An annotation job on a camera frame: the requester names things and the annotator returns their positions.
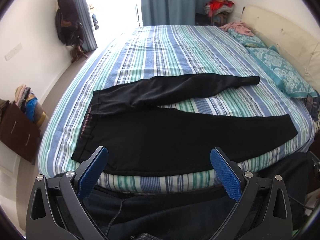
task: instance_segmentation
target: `striped bedsheet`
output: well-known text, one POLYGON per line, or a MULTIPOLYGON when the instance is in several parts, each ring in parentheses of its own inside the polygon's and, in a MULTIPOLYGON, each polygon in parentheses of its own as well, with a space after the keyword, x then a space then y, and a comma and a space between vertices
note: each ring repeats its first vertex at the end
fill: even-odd
MULTIPOLYGON (((181 111, 230 116, 272 116, 289 113, 299 132, 284 145, 239 163, 242 170, 259 171, 286 155, 306 151, 314 138, 311 117, 302 103, 287 98, 247 50, 214 26, 148 26, 114 39, 97 49, 58 103, 42 139, 38 166, 47 177, 75 170, 71 160, 92 91, 151 78, 192 73, 259 75, 256 86, 228 89, 211 98, 193 98, 168 106, 181 111)), ((240 133, 231 130, 232 140, 240 133)), ((98 185, 116 191, 170 193, 219 183, 214 170, 167 177, 116 176, 102 173, 98 185)))

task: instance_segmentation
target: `silver bolt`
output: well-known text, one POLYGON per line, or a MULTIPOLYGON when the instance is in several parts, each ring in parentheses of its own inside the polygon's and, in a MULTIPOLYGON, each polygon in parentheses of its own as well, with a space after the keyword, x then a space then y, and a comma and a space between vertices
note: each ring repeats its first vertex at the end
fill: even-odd
POLYGON ((43 179, 43 175, 42 175, 42 174, 39 174, 39 175, 37 176, 37 180, 40 181, 41 179, 43 179))
POLYGON ((66 172, 66 176, 67 176, 68 178, 72 177, 74 174, 75 174, 74 171, 67 171, 67 172, 66 172))
POLYGON ((253 177, 253 173, 251 171, 246 171, 244 173, 244 175, 247 177, 247 178, 252 178, 253 177))
POLYGON ((282 180, 282 177, 281 177, 280 175, 276 175, 276 180, 281 181, 281 180, 282 180))

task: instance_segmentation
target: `wooden floor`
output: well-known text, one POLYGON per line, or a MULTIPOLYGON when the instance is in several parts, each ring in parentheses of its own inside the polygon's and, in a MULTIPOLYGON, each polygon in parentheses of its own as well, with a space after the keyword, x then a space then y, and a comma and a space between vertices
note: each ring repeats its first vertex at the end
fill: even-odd
MULTIPOLYGON (((60 98, 62 97, 65 90, 68 88, 74 77, 77 75, 79 70, 83 67, 84 63, 87 61, 85 58, 81 58, 77 62, 72 63, 69 68, 63 73, 59 78, 57 83, 54 85, 47 98, 42 104, 44 111, 46 111, 48 118, 42 125, 42 131, 47 128, 49 118, 58 104, 60 98)), ((26 215, 28 209, 28 202, 35 181, 36 176, 39 174, 37 161, 35 165, 31 165, 21 158, 19 164, 18 178, 17 178, 17 213, 19 225, 23 230, 26 230, 26 215)))

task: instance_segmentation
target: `blue gripper pad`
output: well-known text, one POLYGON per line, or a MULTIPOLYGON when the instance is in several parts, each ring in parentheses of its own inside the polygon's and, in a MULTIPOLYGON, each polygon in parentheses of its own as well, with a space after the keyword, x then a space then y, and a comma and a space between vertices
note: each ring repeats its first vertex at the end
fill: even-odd
POLYGON ((210 153, 210 162, 228 193, 229 198, 238 201, 241 197, 240 181, 216 149, 213 149, 210 153))
POLYGON ((78 198, 84 199, 89 197, 104 167, 108 163, 108 156, 108 150, 103 147, 78 182, 78 198))

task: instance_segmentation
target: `headboard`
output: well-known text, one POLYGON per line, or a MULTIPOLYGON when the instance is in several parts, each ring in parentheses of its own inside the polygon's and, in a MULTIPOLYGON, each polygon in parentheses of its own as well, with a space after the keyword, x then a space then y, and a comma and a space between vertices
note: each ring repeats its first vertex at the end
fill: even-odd
POLYGON ((320 41, 290 20, 254 5, 244 8, 241 21, 268 47, 276 46, 280 55, 320 92, 320 41))

